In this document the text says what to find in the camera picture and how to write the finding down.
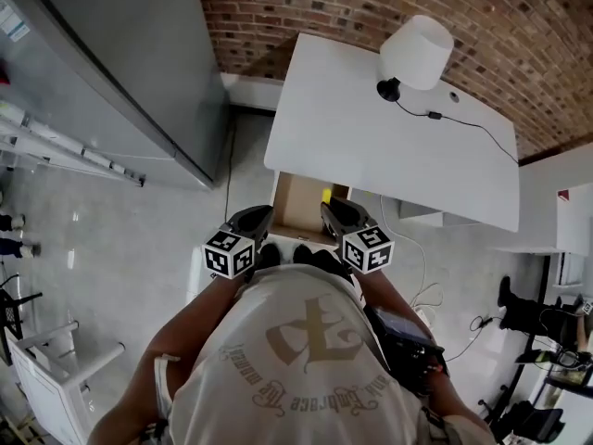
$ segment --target sticker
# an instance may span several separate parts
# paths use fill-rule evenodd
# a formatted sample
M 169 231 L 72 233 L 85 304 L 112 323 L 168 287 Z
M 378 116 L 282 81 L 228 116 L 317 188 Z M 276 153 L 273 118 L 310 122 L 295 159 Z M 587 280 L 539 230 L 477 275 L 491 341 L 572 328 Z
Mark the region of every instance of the sticker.
M 17 42 L 29 32 L 29 27 L 5 0 L 0 0 L 0 28 L 13 42 Z

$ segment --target refrigerator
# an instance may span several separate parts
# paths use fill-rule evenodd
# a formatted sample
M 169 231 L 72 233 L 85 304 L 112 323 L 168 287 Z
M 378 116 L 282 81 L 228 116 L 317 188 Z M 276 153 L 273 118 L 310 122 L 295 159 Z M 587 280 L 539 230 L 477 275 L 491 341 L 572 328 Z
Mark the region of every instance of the refrigerator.
M 147 183 L 213 186 L 228 96 L 199 0 L 4 1 L 0 99 Z

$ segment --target black chair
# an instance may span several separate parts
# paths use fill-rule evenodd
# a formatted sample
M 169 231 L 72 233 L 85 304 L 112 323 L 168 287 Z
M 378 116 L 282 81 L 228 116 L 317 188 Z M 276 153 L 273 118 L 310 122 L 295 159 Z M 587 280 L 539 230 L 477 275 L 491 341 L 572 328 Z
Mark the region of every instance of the black chair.
M 13 299 L 10 297 L 3 287 L 10 280 L 17 278 L 18 276 L 17 273 L 11 275 L 2 285 L 0 285 L 0 340 L 2 341 L 2 350 L 4 352 L 6 364 L 9 366 L 12 365 L 12 359 L 10 358 L 10 349 L 8 348 L 5 328 L 7 328 L 16 339 L 22 339 L 22 329 L 20 327 L 22 321 L 20 320 L 19 306 L 43 295 L 43 293 L 36 293 L 34 295 L 29 295 L 28 297 L 23 297 L 22 299 Z
M 490 426 L 495 440 L 500 443 L 511 432 L 537 443 L 551 443 L 564 429 L 560 419 L 562 409 L 536 409 L 531 402 L 523 400 Z

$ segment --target white floor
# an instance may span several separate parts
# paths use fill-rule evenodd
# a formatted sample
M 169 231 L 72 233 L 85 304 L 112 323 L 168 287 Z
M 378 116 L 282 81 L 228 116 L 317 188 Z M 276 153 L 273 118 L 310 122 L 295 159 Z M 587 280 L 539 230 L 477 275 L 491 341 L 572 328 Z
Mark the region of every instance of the white floor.
M 229 213 L 267 204 L 273 173 L 263 167 L 271 119 L 241 116 L 238 121 L 230 185 Z M 223 222 L 226 173 L 211 192 L 187 192 L 148 184 L 129 187 L 115 181 L 60 170 L 17 170 L 6 178 L 7 213 L 27 215 L 24 236 L 40 241 L 42 256 L 32 261 L 5 258 L 8 274 L 20 272 L 20 293 L 43 292 L 28 307 L 36 330 L 80 322 L 75 344 L 81 355 L 121 341 L 125 352 L 95 375 L 89 385 L 95 416 L 111 407 L 126 387 L 150 338 L 197 291 L 198 248 Z M 381 222 L 379 198 L 356 192 Z M 396 203 L 385 201 L 387 220 L 398 232 L 420 242 L 427 255 L 425 284 L 439 282 L 444 301 L 433 319 L 435 336 L 453 357 L 473 338 L 476 315 L 498 315 L 498 282 L 511 275 L 513 290 L 533 297 L 539 286 L 541 258 L 485 248 L 475 226 L 437 230 L 399 223 Z M 396 238 L 388 277 L 411 299 L 420 287 L 422 255 Z M 437 303 L 438 288 L 421 298 Z M 476 411 L 511 380 L 512 362 L 525 336 L 501 331 L 495 321 L 459 359 L 449 364 L 457 389 Z M 519 394 L 528 394 L 529 390 Z

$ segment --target baseboard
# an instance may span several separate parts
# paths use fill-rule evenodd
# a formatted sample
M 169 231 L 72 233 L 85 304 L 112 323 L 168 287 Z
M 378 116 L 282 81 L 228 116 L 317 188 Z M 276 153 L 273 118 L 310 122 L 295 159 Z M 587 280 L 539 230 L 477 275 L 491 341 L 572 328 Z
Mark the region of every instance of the baseboard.
M 284 83 L 274 79 L 252 78 L 239 74 L 221 74 L 231 104 L 275 111 Z

